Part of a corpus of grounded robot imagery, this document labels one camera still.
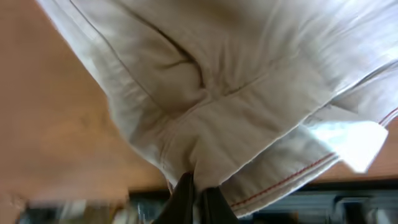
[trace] beige fabric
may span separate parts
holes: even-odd
[[[38,2],[131,146],[172,184],[222,184],[237,215],[333,165],[299,124],[398,54],[395,1]]]

